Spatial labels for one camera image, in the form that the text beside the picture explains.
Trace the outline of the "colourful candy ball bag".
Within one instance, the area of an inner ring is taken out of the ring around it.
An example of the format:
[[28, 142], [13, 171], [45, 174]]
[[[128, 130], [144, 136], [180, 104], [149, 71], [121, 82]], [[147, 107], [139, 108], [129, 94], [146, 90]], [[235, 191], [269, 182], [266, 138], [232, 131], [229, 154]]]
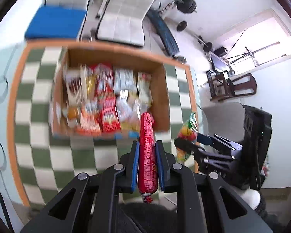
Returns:
[[[196, 119], [196, 113], [192, 112], [189, 115], [189, 118], [183, 123], [180, 131], [178, 132], [177, 138], [182, 138], [190, 142], [196, 142], [198, 128], [199, 124]], [[178, 162], [184, 164], [184, 162], [190, 157], [190, 154], [180, 149], [177, 145], [175, 146], [177, 150]]]

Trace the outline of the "red sausage stick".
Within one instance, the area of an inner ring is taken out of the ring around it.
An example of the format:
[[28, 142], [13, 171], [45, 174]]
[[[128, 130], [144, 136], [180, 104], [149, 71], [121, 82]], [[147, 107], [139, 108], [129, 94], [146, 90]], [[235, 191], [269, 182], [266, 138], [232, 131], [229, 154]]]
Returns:
[[141, 114], [138, 189], [144, 203], [152, 203], [158, 189], [156, 142], [150, 113]]

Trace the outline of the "grey fabric chair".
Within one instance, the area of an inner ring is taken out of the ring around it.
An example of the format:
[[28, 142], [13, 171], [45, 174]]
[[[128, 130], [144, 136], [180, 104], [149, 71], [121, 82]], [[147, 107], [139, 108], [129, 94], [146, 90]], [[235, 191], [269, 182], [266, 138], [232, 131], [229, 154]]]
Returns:
[[245, 109], [241, 103], [219, 103], [202, 108], [205, 135], [214, 134], [242, 144]]

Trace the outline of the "dark wooden chair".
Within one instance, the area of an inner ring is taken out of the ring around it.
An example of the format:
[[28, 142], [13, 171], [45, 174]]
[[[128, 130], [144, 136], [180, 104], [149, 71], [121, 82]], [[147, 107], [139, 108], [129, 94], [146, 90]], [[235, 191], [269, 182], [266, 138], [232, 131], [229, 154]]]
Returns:
[[238, 78], [226, 78], [223, 72], [214, 74], [210, 70], [206, 72], [210, 90], [210, 100], [222, 102], [230, 98], [239, 98], [255, 95], [257, 83], [251, 73]]

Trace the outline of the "orange panda snack packet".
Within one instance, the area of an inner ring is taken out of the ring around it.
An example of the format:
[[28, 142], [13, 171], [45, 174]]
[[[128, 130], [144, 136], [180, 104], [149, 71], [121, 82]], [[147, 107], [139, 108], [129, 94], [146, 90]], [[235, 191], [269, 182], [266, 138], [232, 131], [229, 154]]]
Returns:
[[77, 133], [97, 137], [101, 135], [101, 128], [98, 122], [98, 105], [95, 101], [84, 104], [81, 108]]

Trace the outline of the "red striped snack packet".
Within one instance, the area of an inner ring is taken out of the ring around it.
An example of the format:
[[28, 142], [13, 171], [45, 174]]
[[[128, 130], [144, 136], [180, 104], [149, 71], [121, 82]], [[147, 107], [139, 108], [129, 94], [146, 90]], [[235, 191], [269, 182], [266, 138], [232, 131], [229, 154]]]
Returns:
[[98, 95], [100, 124], [104, 133], [114, 133], [121, 129], [116, 109], [115, 94], [112, 92]]

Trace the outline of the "open cardboard box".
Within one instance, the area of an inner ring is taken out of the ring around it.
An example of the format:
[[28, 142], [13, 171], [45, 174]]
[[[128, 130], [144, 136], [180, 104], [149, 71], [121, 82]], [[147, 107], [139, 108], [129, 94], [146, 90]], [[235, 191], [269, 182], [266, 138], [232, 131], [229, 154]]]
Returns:
[[67, 48], [50, 106], [54, 136], [107, 139], [139, 132], [149, 113], [154, 131], [170, 126], [163, 61], [115, 48]]

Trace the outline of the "chrome dumbbell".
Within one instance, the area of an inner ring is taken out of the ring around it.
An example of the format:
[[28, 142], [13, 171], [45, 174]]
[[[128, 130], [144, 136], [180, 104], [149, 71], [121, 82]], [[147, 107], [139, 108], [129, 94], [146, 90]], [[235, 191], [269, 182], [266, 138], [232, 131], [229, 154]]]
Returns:
[[178, 62], [185, 64], [187, 62], [186, 58], [184, 56], [177, 56], [175, 58], [175, 60], [177, 60]]

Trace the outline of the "white grey snack packet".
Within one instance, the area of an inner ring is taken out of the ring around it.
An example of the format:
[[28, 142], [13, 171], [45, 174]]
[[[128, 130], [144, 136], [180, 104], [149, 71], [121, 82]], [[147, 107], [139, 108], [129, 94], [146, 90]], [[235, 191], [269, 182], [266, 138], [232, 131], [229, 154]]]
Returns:
[[122, 90], [137, 93], [135, 77], [132, 70], [117, 68], [114, 71], [114, 93], [119, 94]]

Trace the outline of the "white small snack box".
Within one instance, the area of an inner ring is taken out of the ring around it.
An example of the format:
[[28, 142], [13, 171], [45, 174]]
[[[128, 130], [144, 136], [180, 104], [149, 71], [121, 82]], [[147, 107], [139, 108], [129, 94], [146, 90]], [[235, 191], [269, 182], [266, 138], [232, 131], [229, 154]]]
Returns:
[[70, 106], [81, 106], [87, 99], [86, 67], [81, 65], [79, 68], [68, 69], [63, 72], [66, 83], [68, 102]]

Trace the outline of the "floor barbell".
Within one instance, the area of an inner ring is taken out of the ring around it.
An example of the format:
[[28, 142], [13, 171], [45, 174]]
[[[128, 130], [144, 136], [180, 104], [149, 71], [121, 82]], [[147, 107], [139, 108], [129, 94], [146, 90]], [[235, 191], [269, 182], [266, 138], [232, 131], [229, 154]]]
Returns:
[[211, 52], [213, 44], [211, 42], [205, 42], [201, 35], [197, 35], [197, 33], [191, 31], [190, 29], [188, 29], [187, 26], [188, 26], [188, 22], [187, 21], [181, 21], [177, 25], [176, 31], [177, 32], [182, 32], [182, 31], [186, 30], [189, 34], [191, 34], [193, 37], [195, 37], [197, 39], [199, 44], [201, 44], [203, 46], [203, 51], [205, 53]]

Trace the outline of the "barbell on rack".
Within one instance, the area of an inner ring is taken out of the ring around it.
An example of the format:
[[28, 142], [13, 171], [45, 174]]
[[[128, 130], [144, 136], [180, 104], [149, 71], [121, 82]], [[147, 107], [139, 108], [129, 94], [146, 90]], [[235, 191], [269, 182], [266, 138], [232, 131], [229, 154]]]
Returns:
[[196, 11], [196, 8], [195, 0], [172, 0], [165, 7], [159, 9], [159, 14], [165, 18], [173, 9], [177, 9], [183, 14], [191, 14]]

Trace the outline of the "right white padded chair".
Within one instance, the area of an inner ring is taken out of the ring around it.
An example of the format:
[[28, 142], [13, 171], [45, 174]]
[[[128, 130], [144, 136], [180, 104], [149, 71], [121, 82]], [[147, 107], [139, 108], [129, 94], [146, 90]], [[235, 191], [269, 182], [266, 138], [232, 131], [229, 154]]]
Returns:
[[143, 20], [155, 0], [108, 0], [99, 22], [99, 41], [144, 47]]

